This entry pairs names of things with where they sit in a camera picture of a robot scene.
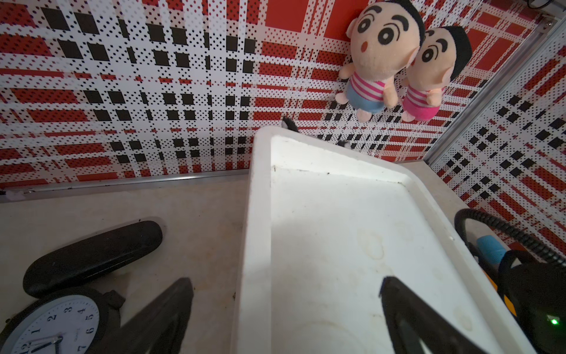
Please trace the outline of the white three-drawer cabinet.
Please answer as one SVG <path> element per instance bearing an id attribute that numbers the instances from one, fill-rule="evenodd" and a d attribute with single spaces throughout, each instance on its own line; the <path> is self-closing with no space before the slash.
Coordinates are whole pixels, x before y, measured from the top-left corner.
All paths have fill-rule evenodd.
<path id="1" fill-rule="evenodd" d="M 533 347 L 402 165 L 274 126 L 254 137 L 233 353 L 392 353 L 396 277 L 487 353 Z"/>

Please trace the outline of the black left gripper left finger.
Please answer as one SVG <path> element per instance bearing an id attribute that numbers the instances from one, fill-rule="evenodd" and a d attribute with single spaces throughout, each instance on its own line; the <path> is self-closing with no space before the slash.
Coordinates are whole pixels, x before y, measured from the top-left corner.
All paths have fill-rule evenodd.
<path id="1" fill-rule="evenodd" d="M 176 280 L 90 353 L 179 353 L 190 321 L 193 285 Z"/>

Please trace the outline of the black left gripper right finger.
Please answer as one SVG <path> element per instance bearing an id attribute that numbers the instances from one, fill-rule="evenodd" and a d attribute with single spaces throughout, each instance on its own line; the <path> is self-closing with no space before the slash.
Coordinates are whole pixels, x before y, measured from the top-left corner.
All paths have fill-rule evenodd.
<path id="1" fill-rule="evenodd" d="M 482 353 L 405 283 L 385 277 L 383 313 L 395 353 Z"/>

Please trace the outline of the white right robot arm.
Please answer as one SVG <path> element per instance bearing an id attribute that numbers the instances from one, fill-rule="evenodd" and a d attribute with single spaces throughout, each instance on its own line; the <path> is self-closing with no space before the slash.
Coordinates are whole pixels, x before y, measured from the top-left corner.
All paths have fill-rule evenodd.
<path id="1" fill-rule="evenodd" d="M 498 230 L 525 249 L 507 250 L 490 235 L 471 242 L 466 222 Z M 538 353 L 565 352 L 565 258 L 527 232 L 476 209 L 461 209 L 454 227 Z"/>

